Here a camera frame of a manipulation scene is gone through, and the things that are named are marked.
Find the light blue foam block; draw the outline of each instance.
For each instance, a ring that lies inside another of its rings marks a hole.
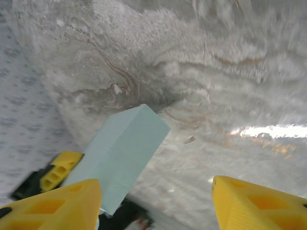
[[[113,215],[169,130],[145,104],[110,116],[63,186],[98,178],[101,208]]]

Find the white marble surface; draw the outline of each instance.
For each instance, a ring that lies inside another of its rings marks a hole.
[[[217,229],[217,174],[307,196],[305,138],[234,135],[307,124],[307,3],[252,4],[250,18],[230,0],[9,0],[2,13],[81,147],[141,103],[170,125],[131,194],[202,230]]]

